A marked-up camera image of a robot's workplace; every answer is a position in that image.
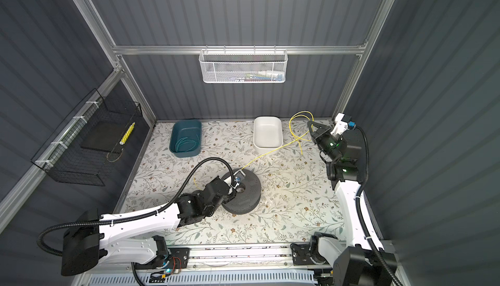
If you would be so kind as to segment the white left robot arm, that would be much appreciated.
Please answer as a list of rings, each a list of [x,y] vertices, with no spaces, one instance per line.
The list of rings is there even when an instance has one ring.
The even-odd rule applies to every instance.
[[[87,211],[63,235],[61,274],[75,276],[110,263],[137,263],[149,269],[166,265],[170,257],[164,239],[139,235],[196,224],[243,189],[238,177],[216,177],[203,190],[183,194],[171,205],[123,214]]]

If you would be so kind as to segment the grey perforated cable spool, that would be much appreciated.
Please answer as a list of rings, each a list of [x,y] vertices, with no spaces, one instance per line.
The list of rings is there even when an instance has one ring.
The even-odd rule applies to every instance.
[[[243,186],[236,189],[236,196],[222,207],[231,214],[247,214],[253,211],[260,202],[262,185],[259,177],[248,169],[238,168],[246,174]]]

